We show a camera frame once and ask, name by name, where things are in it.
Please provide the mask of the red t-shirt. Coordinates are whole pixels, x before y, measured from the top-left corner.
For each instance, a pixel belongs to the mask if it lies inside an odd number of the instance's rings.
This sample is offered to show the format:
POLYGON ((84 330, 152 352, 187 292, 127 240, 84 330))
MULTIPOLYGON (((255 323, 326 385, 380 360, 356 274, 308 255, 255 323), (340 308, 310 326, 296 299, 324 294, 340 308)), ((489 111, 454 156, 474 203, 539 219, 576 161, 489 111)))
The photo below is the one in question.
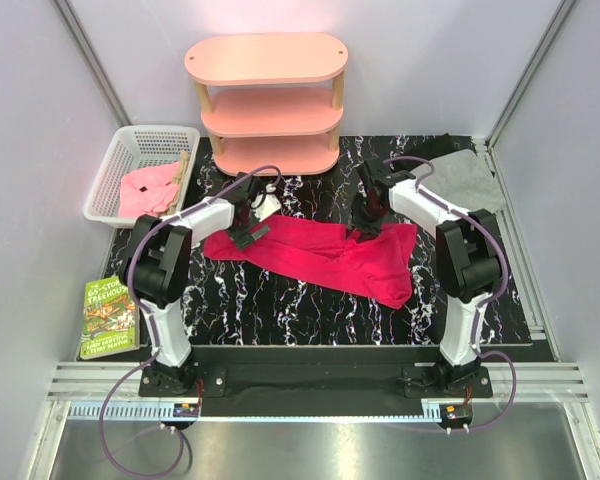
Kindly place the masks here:
POLYGON ((204 241, 215 261, 246 261, 272 273, 376 300, 393 309, 412 296, 408 264, 417 239, 412 224, 384 224, 381 234, 360 242, 346 226, 274 215, 262 238, 243 250, 225 231, 204 241))

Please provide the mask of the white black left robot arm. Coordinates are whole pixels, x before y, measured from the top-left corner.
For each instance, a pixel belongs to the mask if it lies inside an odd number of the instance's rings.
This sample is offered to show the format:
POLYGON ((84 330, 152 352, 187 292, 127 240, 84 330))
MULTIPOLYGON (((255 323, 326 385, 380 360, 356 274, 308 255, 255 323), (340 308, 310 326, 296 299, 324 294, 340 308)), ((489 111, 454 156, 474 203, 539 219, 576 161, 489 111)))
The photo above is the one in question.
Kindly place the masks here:
POLYGON ((241 173, 197 204, 163 219, 144 214, 132 228, 119 279, 147 325, 151 357, 143 373, 173 395, 186 395, 196 384, 181 312, 192 248, 219 232, 240 250, 255 243, 269 231, 264 220, 281 208, 278 183, 266 183, 256 172, 241 173))

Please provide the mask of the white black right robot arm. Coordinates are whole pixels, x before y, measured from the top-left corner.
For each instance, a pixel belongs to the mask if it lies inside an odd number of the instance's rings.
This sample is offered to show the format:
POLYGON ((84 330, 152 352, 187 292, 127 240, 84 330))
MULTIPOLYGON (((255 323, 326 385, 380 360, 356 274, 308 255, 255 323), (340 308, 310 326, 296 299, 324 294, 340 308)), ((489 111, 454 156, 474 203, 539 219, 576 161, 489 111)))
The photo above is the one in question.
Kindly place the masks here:
POLYGON ((444 200, 423 184, 435 168, 420 177, 394 171, 391 161, 367 160, 357 167, 363 191, 354 196, 348 232, 358 241, 377 238, 389 212, 410 218, 435 239, 436 277, 447 294, 446 323, 439 356, 416 384, 456 396, 478 375, 479 333, 487 305, 508 283, 508 263, 497 240, 495 214, 469 211, 444 200))

